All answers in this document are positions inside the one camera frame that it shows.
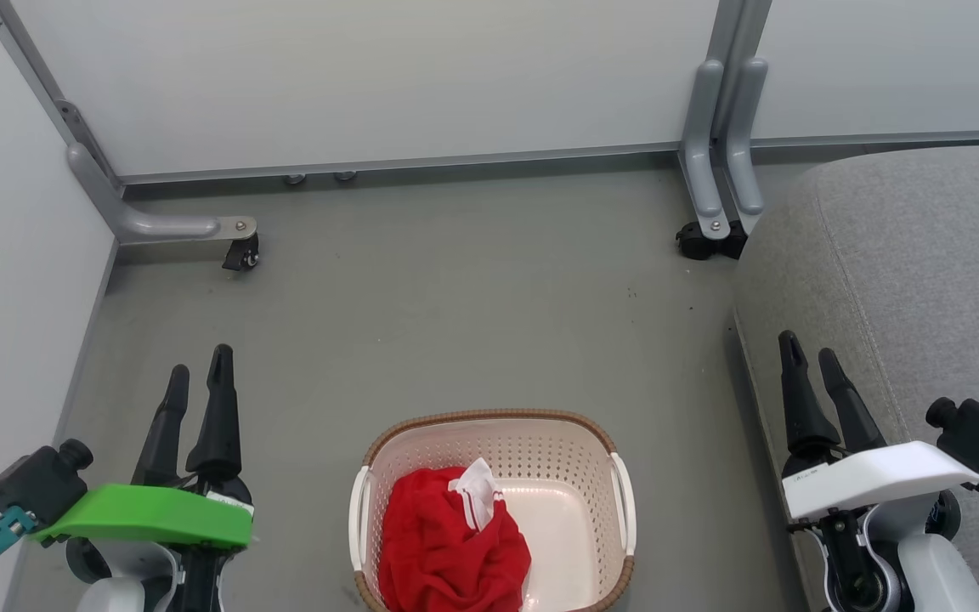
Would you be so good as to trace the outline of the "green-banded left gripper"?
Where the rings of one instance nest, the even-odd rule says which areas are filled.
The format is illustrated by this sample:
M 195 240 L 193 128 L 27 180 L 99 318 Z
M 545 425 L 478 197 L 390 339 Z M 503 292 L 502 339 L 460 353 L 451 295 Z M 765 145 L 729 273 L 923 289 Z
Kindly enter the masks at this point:
M 221 343 L 207 372 L 201 433 L 188 453 L 191 490 L 153 487 L 179 481 L 180 425 L 190 369 L 175 365 L 156 408 L 131 484 L 86 493 L 58 523 L 31 539 L 63 543 L 67 563 L 87 588 L 75 612 L 228 612 L 223 570 L 252 542 L 255 507 L 195 490 L 241 475 L 240 403 L 233 349 Z

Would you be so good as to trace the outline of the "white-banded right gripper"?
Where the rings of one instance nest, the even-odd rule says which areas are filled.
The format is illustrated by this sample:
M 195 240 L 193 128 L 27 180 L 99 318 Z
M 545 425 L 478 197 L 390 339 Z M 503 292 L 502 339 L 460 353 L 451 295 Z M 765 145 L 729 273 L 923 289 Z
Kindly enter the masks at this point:
M 979 472 L 935 445 L 887 445 L 836 352 L 818 353 L 821 378 L 840 422 L 821 411 L 809 360 L 791 330 L 778 334 L 786 448 L 784 499 L 799 562 L 833 562 L 838 547 L 826 531 L 849 541 L 869 562 L 962 562 L 962 553 L 928 519 L 943 493 L 979 493 Z

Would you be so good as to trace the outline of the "red garment with white trim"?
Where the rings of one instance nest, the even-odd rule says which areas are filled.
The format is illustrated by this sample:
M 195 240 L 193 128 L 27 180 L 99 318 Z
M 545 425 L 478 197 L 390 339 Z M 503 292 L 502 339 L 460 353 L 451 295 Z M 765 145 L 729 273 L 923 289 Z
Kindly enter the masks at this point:
M 420 468 L 393 485 L 377 588 L 391 612 L 519 612 L 527 539 L 484 458 Z

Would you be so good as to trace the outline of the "grey fabric sofa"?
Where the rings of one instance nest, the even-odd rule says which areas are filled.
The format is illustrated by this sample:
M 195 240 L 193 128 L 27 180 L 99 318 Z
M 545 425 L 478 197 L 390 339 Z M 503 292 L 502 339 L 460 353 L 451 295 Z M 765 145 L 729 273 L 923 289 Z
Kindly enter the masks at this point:
M 751 231 L 732 314 L 774 483 L 789 455 L 785 330 L 827 418 L 823 348 L 887 442 L 935 442 L 933 400 L 979 400 L 979 146 L 854 156 L 802 174 Z

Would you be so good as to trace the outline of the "black caster wheel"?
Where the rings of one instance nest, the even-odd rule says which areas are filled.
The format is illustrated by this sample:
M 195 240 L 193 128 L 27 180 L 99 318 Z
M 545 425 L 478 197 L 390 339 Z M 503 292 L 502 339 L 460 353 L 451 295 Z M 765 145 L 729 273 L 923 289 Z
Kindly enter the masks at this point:
M 676 247 L 681 256 L 692 260 L 704 261 L 717 254 L 738 260 L 748 239 L 739 220 L 730 222 L 730 234 L 722 240 L 707 239 L 702 225 L 691 222 L 676 233 Z
M 246 239 L 238 239 L 230 242 L 226 252 L 222 268 L 230 271 L 248 271 L 259 263 L 260 240 L 259 235 L 252 234 Z

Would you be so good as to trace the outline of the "grey metal partition foot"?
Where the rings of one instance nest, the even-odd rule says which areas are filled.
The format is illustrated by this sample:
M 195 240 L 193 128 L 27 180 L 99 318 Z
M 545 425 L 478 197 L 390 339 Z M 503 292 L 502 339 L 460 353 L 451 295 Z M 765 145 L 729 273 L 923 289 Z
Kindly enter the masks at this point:
M 750 57 L 742 64 L 723 137 L 727 177 L 743 224 L 747 219 L 755 220 L 765 210 L 751 159 L 751 131 L 767 72 L 768 63 L 762 58 Z
M 729 220 L 724 213 L 711 160 L 711 129 L 723 73 L 724 66 L 718 59 L 707 59 L 697 67 L 679 152 L 699 231 L 713 241 L 730 236 Z
M 247 216 L 140 212 L 113 189 L 84 144 L 66 146 L 65 159 L 94 208 L 120 244 L 149 245 L 182 241 L 247 241 L 257 244 L 257 221 Z

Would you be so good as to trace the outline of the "cream perforated laundry basket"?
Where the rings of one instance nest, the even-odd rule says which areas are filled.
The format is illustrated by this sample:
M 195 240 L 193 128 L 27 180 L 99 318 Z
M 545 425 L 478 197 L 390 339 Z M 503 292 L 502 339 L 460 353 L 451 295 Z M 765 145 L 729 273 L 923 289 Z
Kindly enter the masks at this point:
M 351 488 L 348 545 L 370 612 L 393 485 L 420 468 L 485 460 L 532 564 L 521 612 L 613 612 L 634 570 L 637 510 L 628 468 L 590 418 L 567 411 L 459 411 L 397 423 L 366 451 Z

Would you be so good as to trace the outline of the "grey partition bottom rail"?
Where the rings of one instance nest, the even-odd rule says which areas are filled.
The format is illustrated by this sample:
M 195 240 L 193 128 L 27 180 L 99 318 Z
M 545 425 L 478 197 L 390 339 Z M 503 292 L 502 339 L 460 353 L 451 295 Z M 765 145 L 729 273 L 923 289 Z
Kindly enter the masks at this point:
M 613 146 L 572 148 L 572 150 L 495 152 L 495 154 L 464 156 L 420 156 L 420 158 L 401 160 L 346 161 L 320 164 L 287 164 L 287 166 L 274 167 L 241 167 L 241 169 L 159 172 L 120 175 L 119 181 L 124 186 L 135 186 L 214 181 L 214 179 L 282 178 L 289 177 L 289 175 L 310 177 L 310 175 L 333 174 L 337 172 L 435 169 L 436 167 L 477 166 L 477 164 L 554 162 L 555 160 L 588 158 L 588 156 L 664 154 L 664 152 L 678 151 L 681 147 L 681 142 L 613 144 Z
M 979 146 L 979 131 L 753 139 L 751 159 L 757 166 L 813 164 L 835 162 L 848 156 L 955 146 Z

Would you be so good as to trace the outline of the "grey partition corner post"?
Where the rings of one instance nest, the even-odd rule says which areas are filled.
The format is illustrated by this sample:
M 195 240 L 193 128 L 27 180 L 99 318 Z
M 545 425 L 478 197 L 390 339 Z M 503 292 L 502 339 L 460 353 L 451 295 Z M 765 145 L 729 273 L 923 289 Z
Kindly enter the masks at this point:
M 31 88 L 40 98 L 47 98 L 54 108 L 58 122 L 63 124 L 69 135 L 65 136 L 66 143 L 77 142 L 84 145 L 96 160 L 98 167 L 104 172 L 113 190 L 123 194 L 125 185 L 116 175 L 108 156 L 102 150 L 93 129 L 88 125 L 82 110 L 65 96 L 57 78 L 54 77 L 50 66 L 40 54 L 35 40 L 25 27 L 20 13 L 16 11 L 12 0 L 0 0 L 0 39 L 7 50 L 17 53 L 14 60 L 18 67 L 30 70 L 35 78 Z

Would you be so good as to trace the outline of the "grey partition joining post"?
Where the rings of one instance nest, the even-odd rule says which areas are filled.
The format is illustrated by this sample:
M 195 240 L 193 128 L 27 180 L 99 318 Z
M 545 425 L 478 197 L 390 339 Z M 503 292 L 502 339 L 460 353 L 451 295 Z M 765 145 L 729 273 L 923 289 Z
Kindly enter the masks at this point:
M 710 59 L 722 63 L 723 73 L 712 117 L 710 138 L 726 131 L 732 97 L 745 62 L 756 54 L 772 0 L 719 0 L 710 38 Z

